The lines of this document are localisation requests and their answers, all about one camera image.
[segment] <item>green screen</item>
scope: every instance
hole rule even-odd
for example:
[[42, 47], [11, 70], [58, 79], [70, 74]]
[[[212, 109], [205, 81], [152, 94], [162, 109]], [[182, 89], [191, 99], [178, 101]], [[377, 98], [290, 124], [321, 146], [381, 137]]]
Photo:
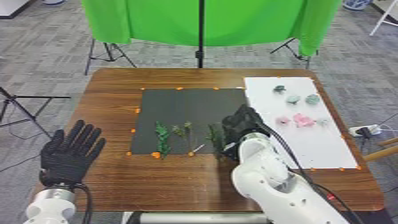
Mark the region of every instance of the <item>green screen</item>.
[[[205, 45], [269, 43], [296, 37], [312, 56], [328, 33], [340, 0], [207, 0]], [[200, 0], [84, 0], [95, 38], [132, 38], [198, 46]]]

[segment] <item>pink object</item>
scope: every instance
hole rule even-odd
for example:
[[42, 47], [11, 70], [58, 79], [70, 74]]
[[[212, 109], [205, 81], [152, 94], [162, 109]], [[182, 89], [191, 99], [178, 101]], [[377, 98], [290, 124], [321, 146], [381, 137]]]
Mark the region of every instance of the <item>pink object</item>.
[[297, 123], [297, 127], [303, 128], [303, 127], [313, 127], [315, 125], [315, 120], [306, 117], [303, 114], [297, 114], [294, 116], [294, 119], [296, 119], [296, 123]]
[[289, 117], [280, 117], [280, 118], [278, 118], [278, 124], [281, 124], [281, 125], [289, 125], [289, 123], [290, 123], [290, 119], [289, 119]]

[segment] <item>black glove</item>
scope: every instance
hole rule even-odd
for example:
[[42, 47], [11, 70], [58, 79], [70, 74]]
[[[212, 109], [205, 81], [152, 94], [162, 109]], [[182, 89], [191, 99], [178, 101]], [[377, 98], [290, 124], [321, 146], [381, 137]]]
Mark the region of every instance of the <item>black glove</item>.
[[223, 120], [223, 129], [226, 135], [226, 150], [225, 155], [233, 159], [239, 158], [239, 147], [242, 137], [253, 133], [260, 132], [271, 136], [265, 129], [260, 127], [264, 124], [264, 119], [257, 113], [257, 110], [244, 104], [233, 116], [228, 116]]
[[72, 132], [65, 138], [65, 130], [54, 134], [54, 139], [42, 150], [42, 183], [47, 187], [65, 183], [72, 187], [82, 183], [84, 176], [102, 153], [106, 138], [98, 137], [102, 129], [86, 125], [79, 120]]

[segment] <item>wooden table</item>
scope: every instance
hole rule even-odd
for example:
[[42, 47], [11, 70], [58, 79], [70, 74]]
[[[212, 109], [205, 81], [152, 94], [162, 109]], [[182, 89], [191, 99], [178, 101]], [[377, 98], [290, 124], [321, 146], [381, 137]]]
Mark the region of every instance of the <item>wooden table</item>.
[[[356, 211], [384, 208], [383, 193], [347, 127], [315, 74], [308, 70], [269, 69], [102, 69], [88, 86], [70, 121], [79, 119], [104, 129], [109, 144], [86, 177], [97, 211], [260, 211], [237, 193], [232, 170], [237, 164], [217, 162], [214, 155], [129, 156], [132, 129], [139, 114], [143, 88], [237, 88], [244, 77], [312, 77], [333, 113], [361, 170], [310, 171], [315, 182], [337, 192]], [[84, 208], [86, 198], [79, 198]]]

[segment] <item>white paper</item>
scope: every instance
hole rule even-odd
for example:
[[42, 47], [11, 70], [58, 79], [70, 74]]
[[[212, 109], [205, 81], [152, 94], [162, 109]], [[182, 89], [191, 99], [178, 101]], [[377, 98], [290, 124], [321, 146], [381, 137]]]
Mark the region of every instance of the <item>white paper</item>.
[[[274, 92], [278, 85], [285, 85], [287, 91], [283, 94]], [[312, 78], [253, 77], [246, 78], [246, 87], [251, 107], [257, 109], [267, 125], [285, 138], [303, 168], [356, 168], [356, 158], [347, 142], [342, 138], [342, 132], [324, 100], [319, 105], [310, 105], [306, 103], [306, 97], [312, 94], [317, 94], [317, 87]], [[287, 98], [292, 95], [299, 95], [303, 98], [297, 105], [287, 103]], [[294, 121], [294, 116], [297, 113], [315, 120], [328, 119], [328, 126], [322, 127], [322, 125], [315, 124], [313, 127], [299, 128]], [[276, 119], [281, 116], [287, 116], [292, 120], [287, 126], [280, 125], [276, 122]], [[273, 143], [290, 167], [297, 168], [274, 137]]]

